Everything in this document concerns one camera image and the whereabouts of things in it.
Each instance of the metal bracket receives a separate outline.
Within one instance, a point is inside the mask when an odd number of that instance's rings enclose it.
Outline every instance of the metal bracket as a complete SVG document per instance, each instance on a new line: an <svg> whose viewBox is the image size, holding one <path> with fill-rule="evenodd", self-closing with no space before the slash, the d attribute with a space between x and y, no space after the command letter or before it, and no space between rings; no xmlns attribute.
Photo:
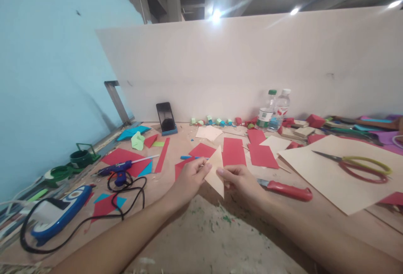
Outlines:
<svg viewBox="0 0 403 274"><path fill-rule="evenodd" d="M116 107L116 110L118 111L119 117L122 120L123 125L131 125L129 116L127 115L127 112L125 110L125 107L123 106L122 100L119 97L118 91L116 90L116 86L119 86L119 82L118 81L105 81L104 84L105 84L106 90L108 90L108 93L110 95L110 98L112 99L113 104Z"/></svg>

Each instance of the yellow scissors handle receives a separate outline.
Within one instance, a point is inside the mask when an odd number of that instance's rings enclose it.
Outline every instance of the yellow scissors handle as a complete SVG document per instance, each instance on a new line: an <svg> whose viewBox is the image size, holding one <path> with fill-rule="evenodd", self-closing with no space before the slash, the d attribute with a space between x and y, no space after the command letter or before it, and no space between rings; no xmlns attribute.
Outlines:
<svg viewBox="0 0 403 274"><path fill-rule="evenodd" d="M350 163L350 164L354 164L354 165L361 166L361 167L369 169L369 170L376 171L376 172L378 172L380 174L389 175L389 174L392 173L392 169L390 169L387 165L385 165L385 164L383 164L381 162L378 162L378 161L376 161L374 159L365 158L365 157L351 156L351 157L343 157L342 160L347 162L347 163ZM357 162L355 160L361 160L361 161L367 161L367 162L373 163L373 164L378 165L379 167L381 167L384 171L375 169L375 168L370 167L370 166L367 166L367 165L362 164L360 162Z"/></svg>

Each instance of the utility knife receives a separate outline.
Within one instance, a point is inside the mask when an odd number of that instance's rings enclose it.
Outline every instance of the utility knife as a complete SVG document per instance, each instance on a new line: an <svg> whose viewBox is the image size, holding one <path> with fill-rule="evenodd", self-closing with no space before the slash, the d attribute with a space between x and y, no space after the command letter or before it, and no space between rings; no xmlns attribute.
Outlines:
<svg viewBox="0 0 403 274"><path fill-rule="evenodd" d="M311 190L307 187L305 189L284 185L275 181L266 181L257 179L257 182L274 192L284 194L285 196L298 199L300 201L310 201L313 197Z"/></svg>

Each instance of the hand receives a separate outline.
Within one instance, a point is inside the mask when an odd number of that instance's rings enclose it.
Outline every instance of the hand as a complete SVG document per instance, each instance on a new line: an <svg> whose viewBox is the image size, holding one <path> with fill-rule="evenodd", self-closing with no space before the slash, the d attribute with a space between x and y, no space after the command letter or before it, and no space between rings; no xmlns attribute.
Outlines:
<svg viewBox="0 0 403 274"><path fill-rule="evenodd" d="M251 207L264 201L266 193L245 165L231 165L217 169L217 174L234 184Z"/></svg>
<svg viewBox="0 0 403 274"><path fill-rule="evenodd" d="M179 209L195 197L212 167L211 164L205 165L206 162L205 158L199 158L183 167L178 179L165 195L173 208Z"/></svg>

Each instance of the water bottle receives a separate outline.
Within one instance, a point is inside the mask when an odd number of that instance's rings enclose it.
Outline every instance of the water bottle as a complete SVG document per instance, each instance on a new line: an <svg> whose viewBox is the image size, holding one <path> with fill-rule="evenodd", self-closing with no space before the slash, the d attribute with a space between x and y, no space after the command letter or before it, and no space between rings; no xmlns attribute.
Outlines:
<svg viewBox="0 0 403 274"><path fill-rule="evenodd" d="M255 126L256 129L266 130L269 126L269 121L272 118L276 106L276 94L277 90L269 90L269 96L266 103L259 109L259 118L257 119Z"/></svg>
<svg viewBox="0 0 403 274"><path fill-rule="evenodd" d="M268 131L275 132L280 128L284 116L290 107L290 92L291 89L283 89L281 95L277 98L276 112L269 122Z"/></svg>

